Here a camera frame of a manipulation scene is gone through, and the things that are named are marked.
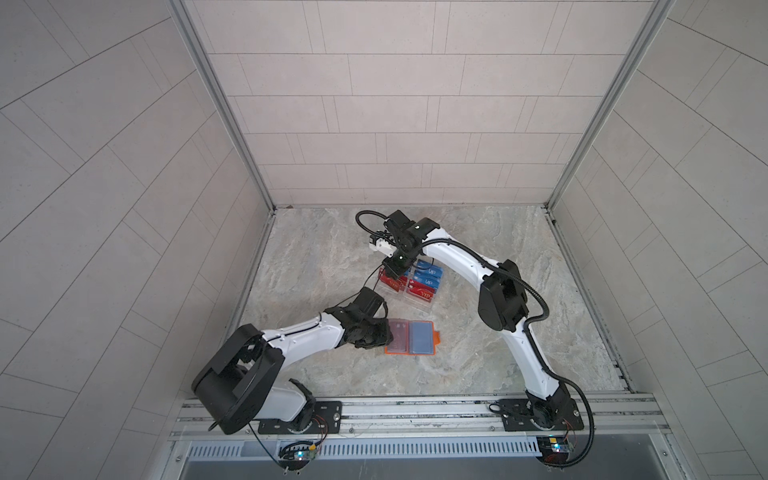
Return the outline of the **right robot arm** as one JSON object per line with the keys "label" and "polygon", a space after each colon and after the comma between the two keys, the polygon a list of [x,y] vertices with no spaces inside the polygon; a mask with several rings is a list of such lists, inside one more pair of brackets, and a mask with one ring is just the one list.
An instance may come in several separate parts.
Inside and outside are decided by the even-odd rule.
{"label": "right robot arm", "polygon": [[498,262],[462,244],[429,218],[409,219],[397,210],[383,218],[383,229],[370,234],[370,248],[385,255],[384,273],[396,279],[422,256],[453,270],[478,291],[478,316],[501,334],[520,369],[527,403],[519,414],[540,430],[584,427],[570,391],[583,392],[556,374],[540,351],[531,325],[549,316],[542,296],[520,278],[517,265]]}

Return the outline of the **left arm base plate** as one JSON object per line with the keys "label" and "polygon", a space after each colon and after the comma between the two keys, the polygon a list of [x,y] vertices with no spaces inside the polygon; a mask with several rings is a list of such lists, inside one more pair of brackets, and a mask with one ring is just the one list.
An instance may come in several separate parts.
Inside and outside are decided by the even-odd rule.
{"label": "left arm base plate", "polygon": [[316,401],[303,407],[296,418],[289,422],[278,419],[260,420],[259,435],[320,435],[337,434],[343,403],[341,401]]}

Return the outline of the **orange card holder wallet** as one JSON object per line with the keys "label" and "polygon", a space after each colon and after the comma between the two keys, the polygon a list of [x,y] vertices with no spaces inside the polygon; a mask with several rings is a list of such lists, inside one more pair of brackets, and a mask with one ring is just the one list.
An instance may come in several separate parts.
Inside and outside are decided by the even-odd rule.
{"label": "orange card holder wallet", "polygon": [[409,325],[408,356],[432,356],[441,343],[440,333],[431,321],[407,320]]}

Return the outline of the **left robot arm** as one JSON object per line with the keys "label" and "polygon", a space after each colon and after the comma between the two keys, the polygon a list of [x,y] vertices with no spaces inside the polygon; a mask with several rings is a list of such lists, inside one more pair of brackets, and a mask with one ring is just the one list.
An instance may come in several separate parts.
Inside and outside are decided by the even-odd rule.
{"label": "left robot arm", "polygon": [[261,331],[252,324],[238,327],[191,384],[192,391],[211,415],[212,428],[227,435],[253,420],[276,420],[293,432],[313,423],[317,400],[296,379],[280,383],[288,366],[319,352],[345,345],[372,349],[390,344],[394,336],[385,299],[362,288],[351,303],[332,306],[316,317],[277,330]]}

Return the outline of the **red VIP card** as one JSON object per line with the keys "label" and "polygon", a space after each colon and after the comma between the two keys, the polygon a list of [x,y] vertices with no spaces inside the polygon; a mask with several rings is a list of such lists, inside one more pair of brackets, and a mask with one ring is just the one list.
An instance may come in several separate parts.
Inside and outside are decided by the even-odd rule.
{"label": "red VIP card", "polygon": [[407,355],[409,353],[409,325],[410,322],[407,320],[389,320],[392,341],[385,348],[386,354]]}

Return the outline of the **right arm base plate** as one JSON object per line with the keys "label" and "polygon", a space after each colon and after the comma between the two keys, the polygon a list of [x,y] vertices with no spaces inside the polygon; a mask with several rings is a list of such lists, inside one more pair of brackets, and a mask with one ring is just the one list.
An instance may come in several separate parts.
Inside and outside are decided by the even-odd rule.
{"label": "right arm base plate", "polygon": [[488,406],[500,416],[504,430],[513,431],[580,431],[585,428],[578,404],[573,399],[540,402],[530,399],[500,399]]}

